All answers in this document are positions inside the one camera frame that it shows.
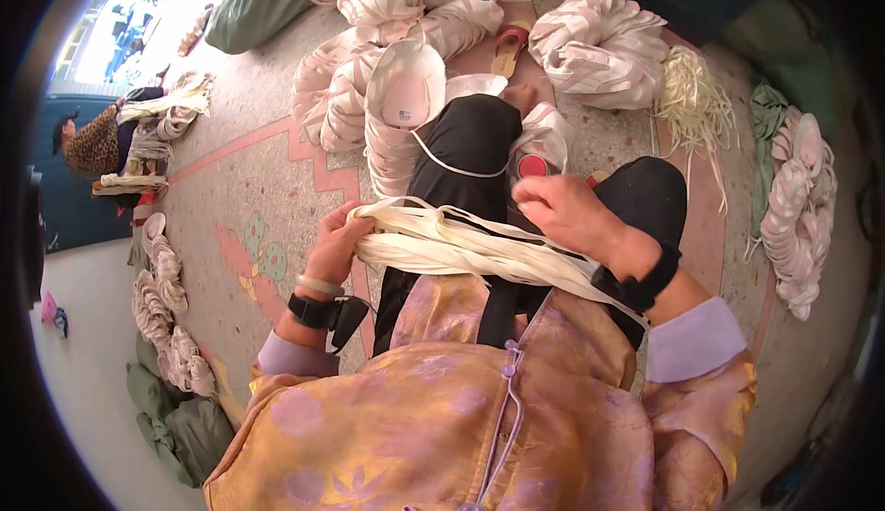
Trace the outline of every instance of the red slipper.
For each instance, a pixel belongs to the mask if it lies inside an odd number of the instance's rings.
[[[503,26],[498,32],[495,45],[495,58],[492,59],[492,73],[510,78],[516,69],[519,53],[528,43],[528,31],[532,28],[526,22],[517,20]]]

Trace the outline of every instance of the green bag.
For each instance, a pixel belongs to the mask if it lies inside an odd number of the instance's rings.
[[[208,398],[183,402],[165,418],[165,425],[175,439],[175,455],[201,484],[234,439],[234,429],[224,411]]]
[[[312,6],[309,0],[222,0],[209,17],[205,41],[224,53],[244,53]]]
[[[142,338],[140,332],[136,332],[136,359],[142,367],[150,371],[153,376],[159,378],[163,382],[166,391],[169,393],[173,406],[177,407],[178,404],[183,401],[193,398],[193,393],[182,392],[175,384],[163,380],[163,375],[160,372],[160,365],[157,362],[157,349],[149,341]]]
[[[200,483],[193,479],[190,473],[188,473],[187,468],[179,461],[178,456],[175,455],[175,440],[171,435],[171,431],[162,423],[152,422],[150,417],[144,413],[138,414],[136,422],[138,423],[138,429],[142,432],[144,441],[154,450],[154,453],[166,465],[166,468],[175,475],[175,478],[186,486],[199,488]]]
[[[126,389],[138,410],[154,421],[161,422],[175,408],[163,381],[142,365],[126,364]]]

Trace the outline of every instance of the white elastic cord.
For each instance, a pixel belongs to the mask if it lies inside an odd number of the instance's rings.
[[[753,243],[753,248],[749,247],[750,242]],[[761,242],[762,242],[762,237],[759,237],[758,239],[753,239],[752,236],[747,237],[747,247],[743,251],[743,262],[744,263],[749,263],[749,259],[751,257],[753,257],[753,253],[756,252],[756,248],[758,248],[759,243],[761,243]]]
[[[427,148],[427,146],[424,144],[424,141],[421,140],[421,137],[418,136],[418,133],[417,133],[414,129],[411,130],[410,132],[411,132],[413,135],[415,135],[415,139],[418,140],[418,144],[420,144],[420,145],[421,145],[421,148],[424,149],[424,152],[425,152],[428,156],[430,156],[430,159],[433,160],[434,162],[440,164],[441,166],[445,167],[445,168],[446,168],[447,170],[449,170],[449,171],[453,171],[453,172],[455,172],[455,173],[460,173],[461,175],[476,176],[476,177],[480,177],[480,178],[482,178],[482,179],[491,179],[491,178],[494,178],[494,177],[496,177],[496,176],[499,176],[499,175],[501,175],[502,173],[504,173],[505,171],[507,171],[507,164],[504,164],[503,169],[502,169],[501,171],[499,171],[498,173],[473,173],[472,171],[464,171],[464,170],[459,170],[458,168],[453,168],[453,167],[451,167],[450,165],[448,165],[447,163],[443,163],[442,160],[440,160],[439,158],[437,158],[436,156],[434,156],[434,155],[430,152],[430,149]]]

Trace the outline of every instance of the woman's right hand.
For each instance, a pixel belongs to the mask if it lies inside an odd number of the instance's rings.
[[[603,265],[627,230],[577,176],[527,176],[513,187],[513,200],[547,238]]]

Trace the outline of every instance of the pink shoe insole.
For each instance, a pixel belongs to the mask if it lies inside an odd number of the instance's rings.
[[[390,81],[390,90],[382,105],[384,123],[392,127],[414,129],[430,115],[430,95],[423,75],[404,70]]]

